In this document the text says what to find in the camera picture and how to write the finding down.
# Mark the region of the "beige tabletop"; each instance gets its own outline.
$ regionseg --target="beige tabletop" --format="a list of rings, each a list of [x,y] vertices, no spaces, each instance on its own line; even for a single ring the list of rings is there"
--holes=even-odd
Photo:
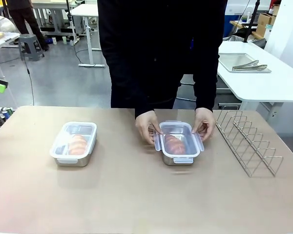
[[[0,232],[291,233],[293,154],[258,113],[245,113],[284,157],[276,177],[249,178],[218,130],[194,165],[167,166],[141,142],[132,110],[21,107],[0,128]],[[157,114],[194,118],[191,110]],[[84,168],[58,167],[49,155],[68,121],[98,126]]]

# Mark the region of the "gray floor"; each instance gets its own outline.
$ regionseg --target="gray floor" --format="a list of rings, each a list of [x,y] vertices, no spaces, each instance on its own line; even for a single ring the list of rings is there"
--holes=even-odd
[[[97,47],[97,35],[93,33],[92,46]],[[75,46],[76,51],[87,49],[86,39]],[[97,63],[105,63],[101,52],[93,52]],[[83,63],[88,63],[88,51],[78,53]],[[0,49],[0,62],[19,58],[15,48]],[[110,107],[110,86],[108,68],[81,68],[73,47],[59,41],[50,45],[50,50],[39,61],[28,61],[27,66],[33,82],[35,105],[44,106],[79,106],[79,107]],[[30,79],[26,66],[20,59],[5,62],[1,68],[9,81],[9,87],[18,106],[32,105]],[[185,75],[182,82],[193,83],[192,75]],[[221,79],[217,87],[224,88]],[[178,97],[195,99],[193,87],[181,86]],[[240,102],[234,95],[217,95],[214,109],[219,102]],[[15,107],[9,92],[0,94],[0,106]],[[176,100],[175,109],[194,109],[195,102]],[[285,142],[293,150],[293,138],[285,138]]]

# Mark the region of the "hand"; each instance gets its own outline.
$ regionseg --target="hand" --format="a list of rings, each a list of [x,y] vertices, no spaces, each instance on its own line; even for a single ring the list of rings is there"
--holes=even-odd
[[[139,115],[136,118],[135,125],[138,128],[141,137],[146,140],[150,145],[154,145],[153,133],[149,132],[150,125],[153,126],[157,132],[162,134],[154,111],[148,111]]]
[[[216,120],[212,111],[206,108],[197,108],[192,133],[198,132],[202,137],[202,141],[205,141],[212,136],[215,124]]]

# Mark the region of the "tongs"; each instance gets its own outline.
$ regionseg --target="tongs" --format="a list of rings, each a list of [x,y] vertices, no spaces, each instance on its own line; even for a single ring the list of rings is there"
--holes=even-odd
[[[267,65],[258,65],[259,60],[255,60],[253,62],[249,62],[247,64],[239,65],[239,66],[234,66],[232,67],[233,71],[264,71],[268,66]]]

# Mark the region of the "black shirt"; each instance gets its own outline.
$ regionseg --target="black shirt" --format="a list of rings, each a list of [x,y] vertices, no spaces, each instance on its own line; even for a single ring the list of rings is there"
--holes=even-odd
[[[29,0],[6,0],[9,10],[20,10],[30,7]]]
[[[173,98],[188,70],[196,107],[213,108],[226,5],[227,0],[98,0],[112,90],[130,101],[136,116],[152,110],[151,102]]]

